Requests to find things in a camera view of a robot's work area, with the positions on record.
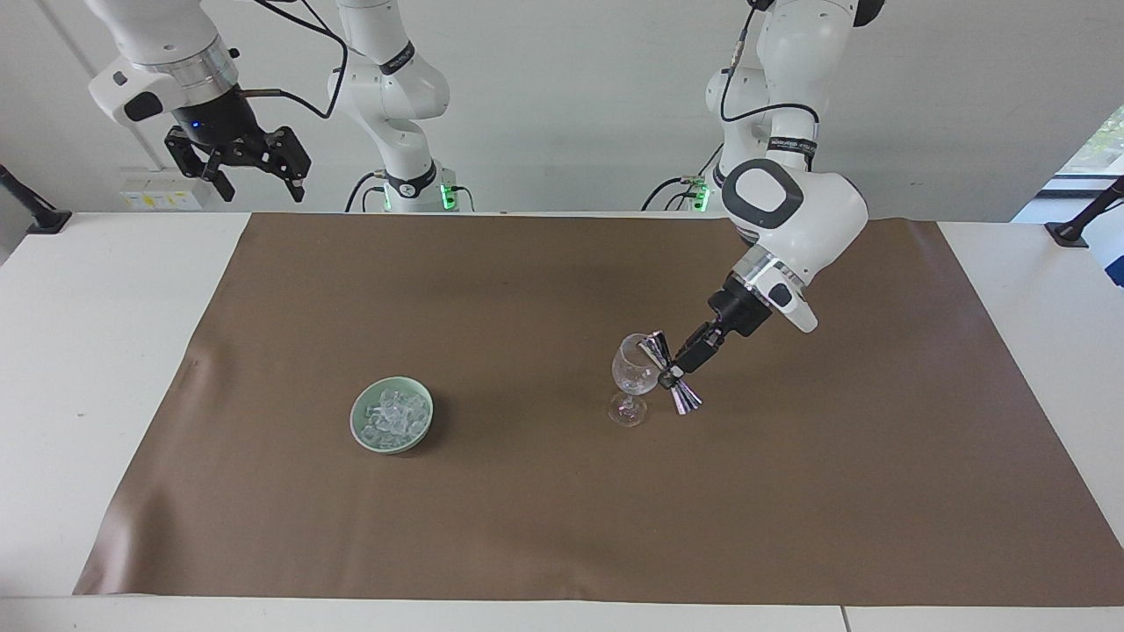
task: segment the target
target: table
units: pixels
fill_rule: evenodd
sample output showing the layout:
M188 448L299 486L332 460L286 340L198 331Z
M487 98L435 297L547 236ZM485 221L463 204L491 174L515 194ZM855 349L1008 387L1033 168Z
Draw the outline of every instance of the table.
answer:
M1118 630L1124 608L700 607L61 597L69 595L129 459L163 398L247 215L80 215L0 268L0 628L208 620L336 628L589 629L687 622L761 630ZM1037 226L942 229L1118 539L1124 539L1124 292L1084 251ZM1063 617L1064 625L1058 617Z

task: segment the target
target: black pole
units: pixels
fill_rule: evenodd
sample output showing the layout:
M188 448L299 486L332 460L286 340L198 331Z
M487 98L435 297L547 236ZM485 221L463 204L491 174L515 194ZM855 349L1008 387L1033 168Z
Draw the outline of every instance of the black pole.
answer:
M1046 231L1050 232L1050 235L1053 236L1060 246L1087 249L1089 244L1085 243L1085 240L1081 238L1081 233L1085 232L1086 226L1107 213L1108 207L1122 198L1124 198L1124 175L1121 175L1113 182L1112 187L1108 187L1103 193L1097 196L1097 199L1085 207L1085 210L1078 214L1077 217L1064 224L1051 222L1046 224Z
M0 164L0 184L8 189L8 192L35 217L35 224L27 228L28 235L56 235L63 229L66 220L71 218L71 211L55 209L38 193L16 179L3 164Z

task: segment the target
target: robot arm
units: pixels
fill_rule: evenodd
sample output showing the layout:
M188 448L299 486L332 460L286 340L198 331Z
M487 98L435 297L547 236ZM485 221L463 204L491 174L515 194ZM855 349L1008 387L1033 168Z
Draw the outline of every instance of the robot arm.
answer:
M121 56L90 82L98 106L121 125L171 112L180 125L164 144L188 178L234 187L223 165L256 166L305 196L311 161L292 129L265 133L238 88L238 71L200 0L87 0ZM200 160L196 151L202 153Z
M867 204L837 173L813 173L818 112L854 26L882 0L756 0L768 9L758 42L763 70L715 74L708 106L725 146L711 179L749 252L708 300L715 318L687 340L660 378L668 389L717 353L726 336L751 335L774 312L800 331L817 326L804 289L867 224Z
M433 159L425 133L414 123L445 112L448 82L415 49L396 0L336 4L348 42L365 57L347 69L342 103L382 155L388 206L400 211L455 208L453 173Z

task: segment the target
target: blue object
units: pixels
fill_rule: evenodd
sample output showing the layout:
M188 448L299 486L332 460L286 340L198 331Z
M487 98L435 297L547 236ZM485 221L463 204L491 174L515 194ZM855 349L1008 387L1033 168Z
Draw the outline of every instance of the blue object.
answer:
M1113 282L1124 288L1124 256L1117 259L1114 263L1109 263L1108 268L1105 268L1105 272L1108 272Z

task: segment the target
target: black button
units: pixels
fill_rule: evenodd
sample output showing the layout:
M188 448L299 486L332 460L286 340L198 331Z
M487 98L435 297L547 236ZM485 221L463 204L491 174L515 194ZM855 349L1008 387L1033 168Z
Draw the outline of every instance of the black button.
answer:
M778 307L785 307L789 303L792 303L792 292L789 291L788 286L785 283L777 283L773 289L769 290L769 298L777 304Z
M152 92L142 92L125 103L125 116L133 121L144 120L162 111L164 111L164 103L161 103L160 98Z

